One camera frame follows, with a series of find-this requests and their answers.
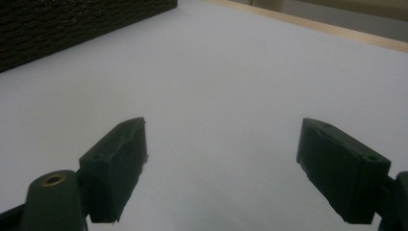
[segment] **table surface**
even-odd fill
[[[408,166],[408,54],[204,1],[0,74],[0,209],[144,116],[149,162],[90,230],[376,230],[342,221],[295,161],[303,117]]]

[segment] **black woven basket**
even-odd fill
[[[0,72],[177,7],[177,0],[0,0]]]

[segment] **wicker texture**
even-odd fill
[[[176,6],[177,0],[1,0],[0,72]]]

